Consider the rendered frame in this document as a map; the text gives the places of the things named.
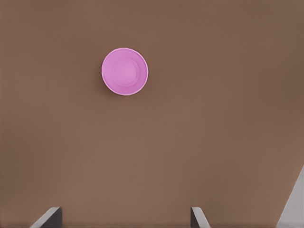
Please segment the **pink bowl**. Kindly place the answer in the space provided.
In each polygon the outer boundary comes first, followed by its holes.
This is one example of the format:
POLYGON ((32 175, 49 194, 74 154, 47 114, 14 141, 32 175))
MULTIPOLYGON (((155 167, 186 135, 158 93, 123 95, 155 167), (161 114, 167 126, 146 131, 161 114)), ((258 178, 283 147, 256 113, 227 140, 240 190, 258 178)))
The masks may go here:
POLYGON ((145 58, 136 50, 121 47, 104 58, 101 75, 105 85, 115 94, 134 95, 147 83, 149 69, 145 58))

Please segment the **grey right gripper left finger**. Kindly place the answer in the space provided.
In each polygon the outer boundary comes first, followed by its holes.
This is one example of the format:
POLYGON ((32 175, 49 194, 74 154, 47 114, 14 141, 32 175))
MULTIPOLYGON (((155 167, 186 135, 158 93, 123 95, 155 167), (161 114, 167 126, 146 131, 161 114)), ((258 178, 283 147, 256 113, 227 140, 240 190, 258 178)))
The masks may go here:
POLYGON ((51 207, 30 228, 62 228, 62 208, 51 207))

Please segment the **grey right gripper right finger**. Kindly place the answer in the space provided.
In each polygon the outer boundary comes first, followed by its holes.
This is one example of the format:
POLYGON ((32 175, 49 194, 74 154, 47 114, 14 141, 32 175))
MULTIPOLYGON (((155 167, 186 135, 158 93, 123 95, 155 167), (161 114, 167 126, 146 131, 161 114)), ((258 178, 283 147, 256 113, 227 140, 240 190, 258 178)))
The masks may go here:
POLYGON ((190 227, 191 228, 211 228, 203 210, 200 207, 190 208, 190 227))

